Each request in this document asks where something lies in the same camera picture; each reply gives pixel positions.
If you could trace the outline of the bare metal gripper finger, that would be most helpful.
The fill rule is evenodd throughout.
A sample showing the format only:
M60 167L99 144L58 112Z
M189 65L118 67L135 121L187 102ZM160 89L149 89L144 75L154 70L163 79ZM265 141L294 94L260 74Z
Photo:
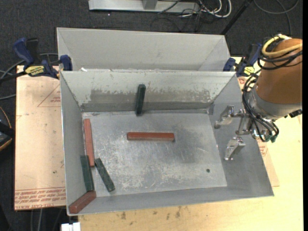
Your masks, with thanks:
M224 111L220 114L219 119L215 121L214 128L219 129L221 126L228 125L236 117L239 117L241 113L235 112L234 105L227 105Z
M233 160L233 155L238 153L242 148L245 147L245 142L242 137L233 137L229 140L227 148L225 150L224 159L226 161Z

